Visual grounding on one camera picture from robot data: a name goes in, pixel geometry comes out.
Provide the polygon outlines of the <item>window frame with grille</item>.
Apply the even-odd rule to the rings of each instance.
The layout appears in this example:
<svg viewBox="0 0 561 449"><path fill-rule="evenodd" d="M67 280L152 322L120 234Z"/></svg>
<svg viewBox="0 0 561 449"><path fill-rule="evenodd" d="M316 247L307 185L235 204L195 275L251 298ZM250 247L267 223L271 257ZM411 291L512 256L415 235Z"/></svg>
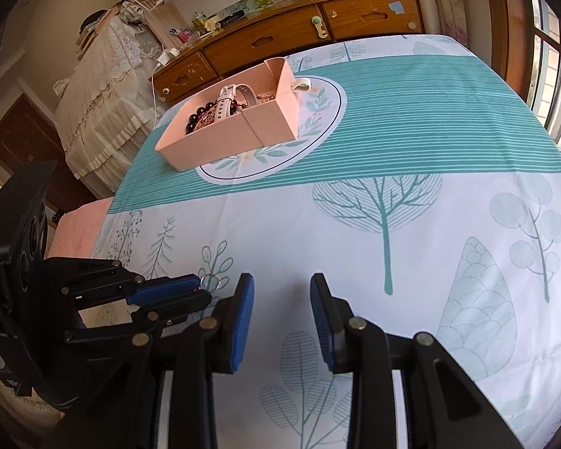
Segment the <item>window frame with grille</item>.
<svg viewBox="0 0 561 449"><path fill-rule="evenodd" d="M561 152L561 18L547 0L488 0L491 68Z"/></svg>

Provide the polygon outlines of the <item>pink blanket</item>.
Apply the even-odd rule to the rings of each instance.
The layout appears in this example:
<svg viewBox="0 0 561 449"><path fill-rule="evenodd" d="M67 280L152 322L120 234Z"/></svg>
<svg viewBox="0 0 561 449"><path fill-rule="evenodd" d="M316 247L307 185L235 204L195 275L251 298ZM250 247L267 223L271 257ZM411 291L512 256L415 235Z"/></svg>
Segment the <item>pink blanket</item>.
<svg viewBox="0 0 561 449"><path fill-rule="evenodd" d="M111 203L112 198L96 200L65 213L57 223L45 257L91 257Z"/></svg>

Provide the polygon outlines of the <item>lace covered piano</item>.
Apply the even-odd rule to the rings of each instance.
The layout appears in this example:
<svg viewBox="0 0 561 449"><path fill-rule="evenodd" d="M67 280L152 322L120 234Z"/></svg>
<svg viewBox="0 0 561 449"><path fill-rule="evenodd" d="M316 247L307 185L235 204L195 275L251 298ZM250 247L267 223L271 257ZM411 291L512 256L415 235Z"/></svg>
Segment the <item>lace covered piano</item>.
<svg viewBox="0 0 561 449"><path fill-rule="evenodd" d="M99 199L114 195L167 110L152 88L161 53L148 27L114 15L59 100L55 127L65 161L74 178Z"/></svg>

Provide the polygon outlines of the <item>tree print tablecloth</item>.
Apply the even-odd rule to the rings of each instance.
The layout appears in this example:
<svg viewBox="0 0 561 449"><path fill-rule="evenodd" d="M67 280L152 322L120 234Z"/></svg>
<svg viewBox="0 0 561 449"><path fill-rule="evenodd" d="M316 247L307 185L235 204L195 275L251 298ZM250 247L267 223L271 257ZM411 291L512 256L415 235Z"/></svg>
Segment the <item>tree print tablecloth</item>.
<svg viewBox="0 0 561 449"><path fill-rule="evenodd" d="M309 283L386 333L432 333L527 448L561 426L561 152L448 37L289 57L312 82L296 141L124 177L94 247L146 278L255 280L238 373L215 381L224 448L341 448L350 381L325 366Z"/></svg>

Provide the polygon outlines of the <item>pink jewelry box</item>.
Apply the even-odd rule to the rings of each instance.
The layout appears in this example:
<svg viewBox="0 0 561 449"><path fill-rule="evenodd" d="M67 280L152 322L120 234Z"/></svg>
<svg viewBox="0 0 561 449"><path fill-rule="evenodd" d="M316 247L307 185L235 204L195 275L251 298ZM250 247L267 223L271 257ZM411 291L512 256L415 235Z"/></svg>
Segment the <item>pink jewelry box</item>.
<svg viewBox="0 0 561 449"><path fill-rule="evenodd" d="M258 105L226 120L215 120L215 102L221 89L247 84ZM300 98L311 80L296 77L284 58L271 58L196 93L178 110L155 146L178 171L264 146L296 140Z"/></svg>

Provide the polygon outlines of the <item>wooden desk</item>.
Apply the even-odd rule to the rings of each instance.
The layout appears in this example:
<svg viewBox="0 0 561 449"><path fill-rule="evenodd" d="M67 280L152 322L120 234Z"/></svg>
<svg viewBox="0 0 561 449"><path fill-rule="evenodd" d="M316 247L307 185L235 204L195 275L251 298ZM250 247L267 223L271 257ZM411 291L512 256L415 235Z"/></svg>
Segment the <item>wooden desk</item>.
<svg viewBox="0 0 561 449"><path fill-rule="evenodd" d="M172 106L265 59L360 37L424 32L419 0L294 0L232 22L158 70L156 96Z"/></svg>

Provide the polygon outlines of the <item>pink smart watch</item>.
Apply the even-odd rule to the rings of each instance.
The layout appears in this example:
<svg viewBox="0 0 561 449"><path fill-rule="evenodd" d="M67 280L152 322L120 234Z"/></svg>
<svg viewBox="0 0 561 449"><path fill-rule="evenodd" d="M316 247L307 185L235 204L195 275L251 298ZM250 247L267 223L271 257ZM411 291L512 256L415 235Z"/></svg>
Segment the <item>pink smart watch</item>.
<svg viewBox="0 0 561 449"><path fill-rule="evenodd" d="M248 107L258 105L253 89L247 84L231 84L223 87L215 102L215 120L226 120Z"/></svg>

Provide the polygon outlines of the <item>black flashlight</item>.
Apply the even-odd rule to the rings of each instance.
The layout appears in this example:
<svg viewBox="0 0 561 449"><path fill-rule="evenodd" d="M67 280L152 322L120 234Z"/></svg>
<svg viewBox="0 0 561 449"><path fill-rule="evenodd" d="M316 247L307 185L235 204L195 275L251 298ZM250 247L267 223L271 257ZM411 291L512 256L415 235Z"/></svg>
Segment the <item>black flashlight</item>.
<svg viewBox="0 0 561 449"><path fill-rule="evenodd" d="M237 10L234 13L231 13L227 16L225 16L224 18L220 19L216 24L215 24L215 28L217 30L221 30L222 28L226 27L227 25L240 20L241 18L244 18L246 16L245 11L244 10Z"/></svg>

